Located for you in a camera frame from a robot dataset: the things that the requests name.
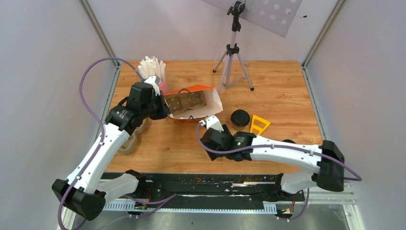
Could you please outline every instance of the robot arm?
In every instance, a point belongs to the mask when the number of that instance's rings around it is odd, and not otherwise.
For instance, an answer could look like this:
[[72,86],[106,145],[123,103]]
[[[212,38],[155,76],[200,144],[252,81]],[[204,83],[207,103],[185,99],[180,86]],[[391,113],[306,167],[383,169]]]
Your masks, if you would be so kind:
[[[98,136],[85,158],[67,179],[55,180],[52,190],[61,200],[69,185],[77,179],[65,200],[65,207],[87,220],[93,220],[100,214],[106,203],[128,193],[139,192],[140,195],[143,193],[145,176],[133,170],[126,171],[122,176],[105,183],[100,183],[100,178],[115,153],[144,119],[158,120],[169,114],[169,108],[159,91],[158,82],[157,76],[151,76],[143,82],[135,83],[131,87],[130,95],[111,109],[105,119],[103,143],[101,143],[101,136]],[[95,158],[85,172],[78,176],[98,145],[101,146]]]
[[[207,129],[201,142],[207,147],[206,151],[212,161],[226,157],[235,161],[276,161],[299,166],[302,170],[298,172],[279,174],[275,183],[276,188],[290,194],[315,186],[335,192],[344,190],[344,168],[320,156],[326,154],[344,163],[344,156],[332,141],[325,140],[321,146],[298,145],[248,132],[231,135],[227,126],[221,125],[214,115],[201,121],[201,125]],[[266,147],[249,148],[260,145]],[[230,150],[237,151],[228,154],[216,153]]]

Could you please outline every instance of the tripod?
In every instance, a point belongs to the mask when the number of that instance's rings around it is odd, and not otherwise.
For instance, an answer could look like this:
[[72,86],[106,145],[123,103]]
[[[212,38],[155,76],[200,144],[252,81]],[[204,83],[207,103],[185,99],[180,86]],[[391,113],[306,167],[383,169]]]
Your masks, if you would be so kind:
[[[240,14],[244,11],[244,9],[245,9],[245,4],[240,2],[240,1],[236,1],[236,3],[234,4],[234,7],[231,6],[230,9],[228,9],[228,12],[227,12],[227,15],[230,15],[230,14],[233,15],[233,25],[231,27],[231,30],[233,32],[231,34],[231,42],[230,42],[230,44],[228,44],[226,46],[226,51],[221,56],[221,59],[217,63],[216,67],[213,69],[213,73],[215,73],[217,71],[217,68],[220,66],[220,63],[223,62],[223,59],[227,55],[226,64],[224,64],[223,75],[221,76],[220,86],[218,88],[218,93],[221,92],[221,89],[223,88],[223,85],[226,88],[231,87],[237,81],[241,80],[243,77],[247,78],[249,87],[251,88],[251,91],[254,91],[254,86],[252,85],[251,79],[249,78],[249,75],[247,73],[247,69],[244,66],[244,61],[243,61],[243,59],[241,58],[241,56],[239,54],[240,48],[237,47],[237,43],[236,43],[237,31],[239,32],[241,30],[241,24],[240,24],[240,22],[238,20],[239,20]],[[231,65],[233,64],[233,55],[234,54],[237,54],[238,60],[240,61],[241,67],[242,67],[242,69],[244,71],[244,74],[241,75],[241,77],[239,77],[237,80],[235,80],[234,82],[232,82],[230,84]]]

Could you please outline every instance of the yellow plastic scraper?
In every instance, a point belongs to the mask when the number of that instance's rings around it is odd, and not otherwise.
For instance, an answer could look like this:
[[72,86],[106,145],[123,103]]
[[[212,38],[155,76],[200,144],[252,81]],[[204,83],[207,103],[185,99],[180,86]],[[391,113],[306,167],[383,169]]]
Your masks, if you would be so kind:
[[[263,123],[265,127],[259,127],[258,125],[255,125],[254,124],[255,121]],[[270,124],[271,124],[270,121],[267,121],[264,118],[261,118],[257,115],[252,115],[251,128],[249,129],[249,131],[252,133],[252,131],[255,129],[256,131],[258,131],[257,135],[261,135],[261,133],[263,133],[263,131],[265,131]]]

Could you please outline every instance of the black lid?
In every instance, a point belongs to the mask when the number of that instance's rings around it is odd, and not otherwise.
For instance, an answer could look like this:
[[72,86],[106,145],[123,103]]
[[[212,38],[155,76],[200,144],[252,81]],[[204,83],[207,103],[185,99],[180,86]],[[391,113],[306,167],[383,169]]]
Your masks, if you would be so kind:
[[237,127],[245,127],[248,125],[250,120],[249,114],[242,109],[235,110],[231,114],[231,122]]

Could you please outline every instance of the gray wall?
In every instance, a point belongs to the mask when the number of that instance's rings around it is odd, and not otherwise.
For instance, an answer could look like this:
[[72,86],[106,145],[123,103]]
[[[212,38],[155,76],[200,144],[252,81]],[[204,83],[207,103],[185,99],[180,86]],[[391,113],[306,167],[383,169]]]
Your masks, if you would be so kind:
[[[233,17],[201,0],[89,2],[116,55],[126,59],[212,60],[230,43]],[[336,2],[304,0],[297,15],[308,17],[295,17],[286,38],[240,20],[242,57],[303,61]]]
[[[51,185],[75,168],[97,131],[79,80],[106,53],[77,0],[0,5],[0,229],[52,230]],[[100,115],[112,76],[104,63],[84,85]]]
[[324,126],[364,181],[368,230],[404,229],[406,1],[347,1],[308,68]]

